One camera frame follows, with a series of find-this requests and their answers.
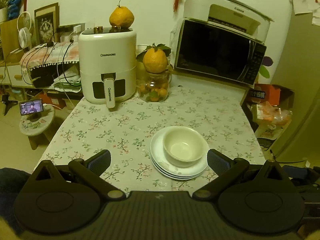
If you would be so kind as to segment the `framed cat picture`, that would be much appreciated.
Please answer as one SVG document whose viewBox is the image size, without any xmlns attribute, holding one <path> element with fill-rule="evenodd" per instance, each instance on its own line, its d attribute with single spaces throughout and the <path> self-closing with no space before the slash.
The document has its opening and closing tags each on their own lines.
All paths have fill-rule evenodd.
<svg viewBox="0 0 320 240">
<path fill-rule="evenodd" d="M 59 4 L 53 3 L 34 11 L 37 44 L 59 42 L 57 28 L 60 23 Z"/>
</svg>

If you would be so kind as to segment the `small phone screen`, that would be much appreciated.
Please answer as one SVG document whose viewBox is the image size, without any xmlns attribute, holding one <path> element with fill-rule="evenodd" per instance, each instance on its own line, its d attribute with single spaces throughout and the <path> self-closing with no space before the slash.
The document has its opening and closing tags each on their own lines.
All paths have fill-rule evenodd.
<svg viewBox="0 0 320 240">
<path fill-rule="evenodd" d="M 20 108 L 21 116 L 41 113 L 44 111 L 44 107 L 41 99 L 20 102 L 19 108 Z"/>
</svg>

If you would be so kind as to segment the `white Changhong air fryer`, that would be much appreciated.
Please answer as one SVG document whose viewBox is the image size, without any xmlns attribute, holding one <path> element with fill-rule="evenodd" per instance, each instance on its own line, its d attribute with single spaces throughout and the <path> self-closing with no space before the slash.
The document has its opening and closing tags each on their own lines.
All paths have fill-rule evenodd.
<svg viewBox="0 0 320 240">
<path fill-rule="evenodd" d="M 85 99 L 113 109 L 136 91 L 136 32 L 94 27 L 79 35 L 79 66 Z"/>
</svg>

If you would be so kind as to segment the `white appliance on microwave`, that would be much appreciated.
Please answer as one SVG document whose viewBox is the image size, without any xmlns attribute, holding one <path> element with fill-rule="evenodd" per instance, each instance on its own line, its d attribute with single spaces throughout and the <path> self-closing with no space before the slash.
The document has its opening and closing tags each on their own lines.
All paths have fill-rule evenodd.
<svg viewBox="0 0 320 240">
<path fill-rule="evenodd" d="M 212 23 L 264 43 L 272 18 L 237 0 L 185 0 L 183 17 Z"/>
</svg>

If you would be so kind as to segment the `small white desk fan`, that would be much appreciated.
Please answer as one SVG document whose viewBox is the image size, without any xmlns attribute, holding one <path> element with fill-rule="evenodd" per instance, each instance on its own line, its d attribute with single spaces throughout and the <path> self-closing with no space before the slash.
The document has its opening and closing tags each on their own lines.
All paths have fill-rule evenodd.
<svg viewBox="0 0 320 240">
<path fill-rule="evenodd" d="M 18 41 L 22 49 L 31 49 L 32 19 L 29 12 L 22 12 L 17 19 Z"/>
</svg>

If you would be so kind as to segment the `round floral cushion stool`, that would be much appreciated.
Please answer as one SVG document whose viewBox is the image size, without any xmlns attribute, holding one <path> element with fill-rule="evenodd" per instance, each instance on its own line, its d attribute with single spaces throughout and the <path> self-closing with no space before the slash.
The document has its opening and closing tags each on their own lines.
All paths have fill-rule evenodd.
<svg viewBox="0 0 320 240">
<path fill-rule="evenodd" d="M 36 150 L 42 140 L 51 142 L 56 132 L 54 119 L 55 109 L 48 104 L 42 112 L 21 116 L 19 129 L 28 138 L 32 150 Z"/>
</svg>

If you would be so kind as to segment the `white plate with swirls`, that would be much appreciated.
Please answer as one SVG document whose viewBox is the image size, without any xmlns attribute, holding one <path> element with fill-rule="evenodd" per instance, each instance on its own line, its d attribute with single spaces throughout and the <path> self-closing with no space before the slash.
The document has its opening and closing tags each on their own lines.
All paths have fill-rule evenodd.
<svg viewBox="0 0 320 240">
<path fill-rule="evenodd" d="M 168 131 L 170 127 L 161 129 L 152 137 L 150 142 L 151 159 L 153 159 L 165 171 L 179 176 L 192 176 L 207 168 L 207 154 L 198 163 L 190 167 L 178 167 L 168 161 L 168 157 L 164 153 L 162 140 L 164 133 Z"/>
</svg>

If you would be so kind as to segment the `cluttered side shelf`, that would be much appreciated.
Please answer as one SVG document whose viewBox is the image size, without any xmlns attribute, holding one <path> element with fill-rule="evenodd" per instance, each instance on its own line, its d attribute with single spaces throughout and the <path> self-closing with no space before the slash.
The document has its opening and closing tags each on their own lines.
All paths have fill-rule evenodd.
<svg viewBox="0 0 320 240">
<path fill-rule="evenodd" d="M 36 46 L 22 56 L 20 67 L 24 83 L 35 88 L 81 91 L 78 42 Z"/>
</svg>

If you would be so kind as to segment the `orange carton box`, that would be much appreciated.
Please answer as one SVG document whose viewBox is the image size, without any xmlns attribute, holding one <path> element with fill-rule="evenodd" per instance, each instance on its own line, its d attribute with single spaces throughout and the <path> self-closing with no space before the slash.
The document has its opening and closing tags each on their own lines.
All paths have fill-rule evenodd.
<svg viewBox="0 0 320 240">
<path fill-rule="evenodd" d="M 250 89 L 245 101 L 251 103 L 268 102 L 272 106 L 291 109 L 294 103 L 294 91 L 280 85 L 256 83 Z"/>
</svg>

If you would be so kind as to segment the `glass jar of small oranges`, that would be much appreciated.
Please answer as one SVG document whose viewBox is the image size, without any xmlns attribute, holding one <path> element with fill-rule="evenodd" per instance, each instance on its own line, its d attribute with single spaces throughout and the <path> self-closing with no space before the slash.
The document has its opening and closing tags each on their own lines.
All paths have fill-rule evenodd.
<svg viewBox="0 0 320 240">
<path fill-rule="evenodd" d="M 145 72 L 144 75 L 137 80 L 139 97 L 146 102 L 165 101 L 169 94 L 169 77 L 170 73 L 167 70 L 158 74 Z"/>
</svg>

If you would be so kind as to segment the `black microwave oven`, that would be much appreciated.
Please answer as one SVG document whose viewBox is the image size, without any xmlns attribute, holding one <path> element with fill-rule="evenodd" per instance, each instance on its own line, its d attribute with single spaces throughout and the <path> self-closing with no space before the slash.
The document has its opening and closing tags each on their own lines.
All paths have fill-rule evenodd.
<svg viewBox="0 0 320 240">
<path fill-rule="evenodd" d="M 174 67 L 254 85 L 266 46 L 217 25 L 184 19 Z"/>
</svg>

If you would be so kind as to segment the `plastic bag with orange packs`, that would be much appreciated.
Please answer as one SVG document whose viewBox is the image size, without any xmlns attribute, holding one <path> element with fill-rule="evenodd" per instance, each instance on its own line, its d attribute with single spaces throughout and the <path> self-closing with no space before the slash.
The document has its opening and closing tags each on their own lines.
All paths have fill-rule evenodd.
<svg viewBox="0 0 320 240">
<path fill-rule="evenodd" d="M 258 125 L 285 126 L 292 120 L 292 112 L 272 106 L 268 101 L 252 107 L 253 121 Z"/>
</svg>

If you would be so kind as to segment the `snack box with logo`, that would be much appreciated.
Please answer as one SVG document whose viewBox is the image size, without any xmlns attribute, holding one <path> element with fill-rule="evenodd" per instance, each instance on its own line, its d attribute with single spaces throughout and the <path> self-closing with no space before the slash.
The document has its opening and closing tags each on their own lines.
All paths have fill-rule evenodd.
<svg viewBox="0 0 320 240">
<path fill-rule="evenodd" d="M 283 126 L 264 124 L 260 125 L 255 131 L 255 136 L 262 151 L 266 152 L 271 149 L 273 144 L 279 139 L 284 132 Z"/>
</svg>

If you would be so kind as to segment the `blue patterned plate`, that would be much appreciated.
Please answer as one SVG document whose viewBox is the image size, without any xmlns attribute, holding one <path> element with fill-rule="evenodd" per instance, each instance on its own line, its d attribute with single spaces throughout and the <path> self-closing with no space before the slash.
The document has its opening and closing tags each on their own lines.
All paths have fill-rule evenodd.
<svg viewBox="0 0 320 240">
<path fill-rule="evenodd" d="M 152 161 L 154 167 L 156 168 L 156 170 L 157 170 L 158 172 L 160 172 L 160 173 L 163 174 L 164 176 L 166 176 L 166 177 L 168 177 L 168 178 L 171 178 L 171 179 L 173 179 L 173 180 L 191 180 L 191 179 L 194 179 L 194 178 L 200 176 L 200 175 L 206 170 L 206 168 L 205 168 L 205 169 L 203 169 L 201 172 L 196 173 L 195 175 L 192 175 L 192 176 L 179 176 L 179 175 L 174 175 L 174 174 L 171 174 L 171 173 L 165 171 L 165 170 L 164 170 L 163 168 L 161 168 L 153 159 L 151 159 L 151 161 Z"/>
</svg>

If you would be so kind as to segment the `white refrigerator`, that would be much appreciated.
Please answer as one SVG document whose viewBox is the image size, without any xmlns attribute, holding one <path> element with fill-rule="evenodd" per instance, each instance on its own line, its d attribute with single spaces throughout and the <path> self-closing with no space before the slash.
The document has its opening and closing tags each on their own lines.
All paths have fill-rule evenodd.
<svg viewBox="0 0 320 240">
<path fill-rule="evenodd" d="M 280 163 L 319 165 L 319 27 L 312 14 L 291 16 L 273 84 L 293 92 L 292 121 L 271 151 Z"/>
</svg>

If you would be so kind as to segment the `cream bowl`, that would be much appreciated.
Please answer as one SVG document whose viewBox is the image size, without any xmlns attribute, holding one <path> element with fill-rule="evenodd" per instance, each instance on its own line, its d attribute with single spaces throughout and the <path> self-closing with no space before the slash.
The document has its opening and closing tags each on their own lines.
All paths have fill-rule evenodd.
<svg viewBox="0 0 320 240">
<path fill-rule="evenodd" d="M 163 135 L 162 144 L 168 161 L 178 167 L 195 165 L 209 150 L 199 132 L 183 126 L 170 127 Z"/>
</svg>

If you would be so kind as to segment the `large orange citrus with leaves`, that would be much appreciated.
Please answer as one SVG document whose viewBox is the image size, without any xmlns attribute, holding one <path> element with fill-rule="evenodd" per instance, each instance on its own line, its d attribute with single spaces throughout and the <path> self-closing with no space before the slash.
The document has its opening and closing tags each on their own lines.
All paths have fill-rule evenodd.
<svg viewBox="0 0 320 240">
<path fill-rule="evenodd" d="M 168 66 L 168 57 L 171 54 L 171 48 L 165 44 L 154 43 L 147 46 L 141 53 L 136 56 L 136 60 L 141 62 L 145 70 L 152 74 L 164 72 Z"/>
</svg>

